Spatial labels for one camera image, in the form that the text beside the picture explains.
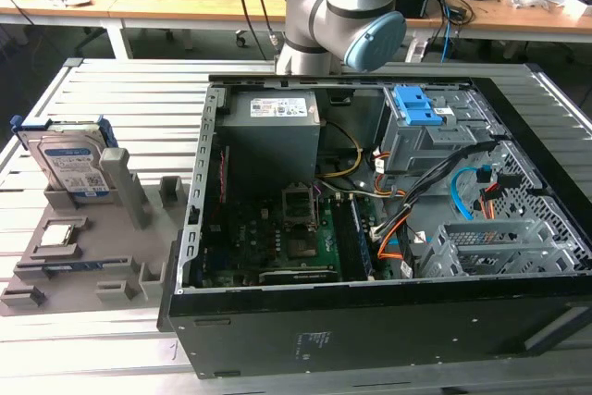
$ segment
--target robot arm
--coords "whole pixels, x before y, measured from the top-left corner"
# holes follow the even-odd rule
[[[286,42],[277,74],[329,73],[331,55],[358,71],[385,65],[401,46],[405,19],[395,0],[287,0]]]

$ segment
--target wooden desk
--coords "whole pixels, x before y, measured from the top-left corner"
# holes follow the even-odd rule
[[[88,6],[54,8],[45,0],[16,0],[34,23],[104,27],[117,58],[131,57],[126,28],[167,28],[185,30],[244,30],[246,23],[241,0],[92,0]],[[550,11],[541,6],[515,9],[503,0],[468,1],[475,11],[475,20],[462,27],[455,37],[501,39],[506,41],[547,41],[592,43],[592,18],[570,19],[561,9]],[[246,0],[256,30],[266,30],[259,0]],[[285,3],[265,0],[272,26],[283,31]],[[408,19],[409,34],[414,39],[408,61],[421,60],[427,41],[441,24],[436,1],[428,4],[424,19]],[[27,23],[9,0],[0,0],[0,23]]]
[[[533,40],[557,42],[581,42],[581,35],[589,36],[592,42],[592,18],[571,19],[562,14],[562,9],[554,4],[547,11],[542,6],[514,8],[505,0],[467,0],[475,12],[475,20],[462,27],[466,38]],[[430,2],[430,19],[441,20],[441,12],[436,1]]]

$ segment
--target floor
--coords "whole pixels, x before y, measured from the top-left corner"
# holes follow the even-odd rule
[[[60,69],[66,56],[74,55],[74,47],[85,34],[81,28],[29,27],[26,29],[29,43],[18,46],[5,44],[0,49],[0,147],[10,137],[8,121],[15,114],[27,115],[37,102],[46,86]],[[238,48],[232,31],[194,31],[194,49],[185,51],[180,31],[176,39],[169,42],[164,31],[130,30],[129,39],[136,58],[175,59],[258,59],[259,52],[252,45],[253,38],[245,34],[246,48]],[[272,55],[272,46],[265,33],[259,33],[259,41],[267,55]],[[439,62],[442,42],[433,45],[425,61]],[[461,41],[453,48],[447,63],[508,63],[502,57],[503,44],[493,43],[485,51],[480,41]],[[84,49],[84,56],[90,58],[113,57],[106,35],[99,37]],[[394,60],[404,60],[406,48],[395,55]],[[586,93],[592,92],[592,45],[557,45],[555,43],[530,43],[527,45],[527,60],[540,65],[543,70],[576,103],[581,104]],[[521,63],[517,56],[511,63]],[[592,116],[592,100],[586,101],[584,111]]]

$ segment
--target yellow cable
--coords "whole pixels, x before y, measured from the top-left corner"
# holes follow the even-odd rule
[[[362,163],[362,146],[360,145],[360,143],[358,143],[351,135],[350,133],[348,133],[346,130],[344,130],[342,127],[340,127],[339,125],[337,125],[335,122],[331,122],[330,125],[333,125],[334,127],[337,127],[343,134],[345,134],[350,141],[353,142],[353,144],[355,145],[355,149],[357,151],[357,157],[355,159],[355,162],[353,163],[353,166],[351,166],[350,168],[348,168],[347,170],[342,170],[342,171],[336,171],[334,173],[325,173],[322,175],[316,175],[318,178],[340,178],[342,176],[347,176],[350,173],[353,173]]]

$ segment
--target white sticker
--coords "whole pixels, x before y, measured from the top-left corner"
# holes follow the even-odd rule
[[[374,161],[374,167],[376,169],[376,173],[379,175],[383,175],[385,172],[385,160],[384,159],[376,159]]]
[[[251,117],[306,117],[306,99],[265,98],[251,100]]]
[[[408,279],[413,278],[413,270],[404,261],[401,261],[401,273],[405,278],[408,278]]]
[[[454,116],[454,112],[452,111],[452,108],[445,106],[443,108],[434,108],[434,113],[436,113],[437,115],[453,115]]]
[[[415,233],[413,244],[423,244],[424,242],[427,242],[426,233],[424,231],[418,231]]]
[[[89,149],[48,149],[45,155],[54,174],[70,193],[94,197],[109,192],[105,177],[93,165],[93,154]]]

